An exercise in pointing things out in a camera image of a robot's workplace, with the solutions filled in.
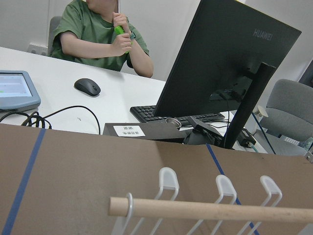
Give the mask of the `black computer mouse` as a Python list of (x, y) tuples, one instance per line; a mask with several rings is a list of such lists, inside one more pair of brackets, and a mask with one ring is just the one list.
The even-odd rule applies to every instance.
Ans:
[(88, 78), (81, 78), (75, 81), (74, 88), (91, 97), (96, 97), (101, 93), (101, 89), (98, 84)]

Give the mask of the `person in green shirt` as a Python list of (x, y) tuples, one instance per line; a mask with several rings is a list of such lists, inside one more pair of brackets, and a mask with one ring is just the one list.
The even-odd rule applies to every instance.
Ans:
[(152, 77), (154, 65), (139, 31), (116, 0), (73, 0), (54, 30), (51, 57)]

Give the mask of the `black laptop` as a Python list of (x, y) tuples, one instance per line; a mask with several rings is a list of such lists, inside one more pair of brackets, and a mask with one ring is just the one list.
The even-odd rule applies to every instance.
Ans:
[(188, 132), (171, 123), (105, 123), (103, 135), (183, 143)]

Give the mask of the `grey office chair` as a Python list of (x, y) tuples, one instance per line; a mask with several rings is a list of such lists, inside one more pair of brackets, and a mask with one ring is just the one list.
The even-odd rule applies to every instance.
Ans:
[(277, 134), (305, 141), (313, 136), (313, 89), (305, 84), (278, 80), (260, 124)]

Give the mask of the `near teach pendant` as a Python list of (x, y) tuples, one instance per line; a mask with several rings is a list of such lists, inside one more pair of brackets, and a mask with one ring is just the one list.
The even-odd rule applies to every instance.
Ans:
[(28, 74), (23, 70), (0, 71), (0, 110), (28, 111), (36, 109), (41, 98)]

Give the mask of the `black huawei monitor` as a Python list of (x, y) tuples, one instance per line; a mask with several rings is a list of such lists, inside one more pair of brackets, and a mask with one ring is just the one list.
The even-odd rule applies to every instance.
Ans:
[(220, 146), (233, 147), (301, 31), (236, 0), (202, 0), (154, 114), (235, 111)]

